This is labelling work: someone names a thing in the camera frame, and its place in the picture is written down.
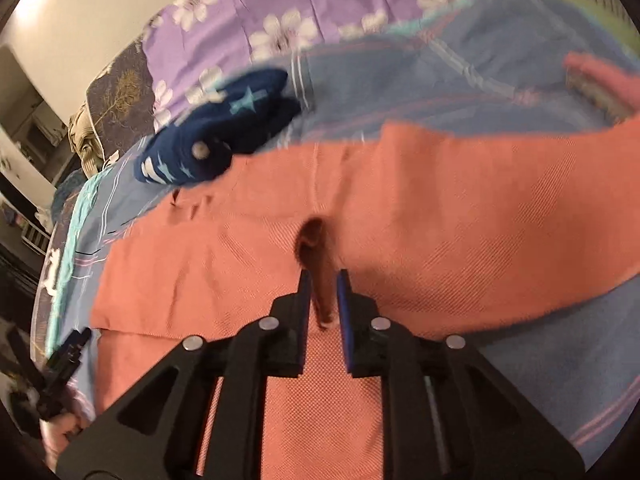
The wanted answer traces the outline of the white gloved left hand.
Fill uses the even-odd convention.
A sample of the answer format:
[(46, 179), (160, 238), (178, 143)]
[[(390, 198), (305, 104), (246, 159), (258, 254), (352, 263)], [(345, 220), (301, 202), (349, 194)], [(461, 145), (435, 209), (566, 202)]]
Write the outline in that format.
[(55, 468), (61, 453), (67, 448), (72, 437), (77, 436), (90, 425), (84, 414), (63, 413), (45, 422), (40, 422), (42, 443), (46, 452), (46, 462)]

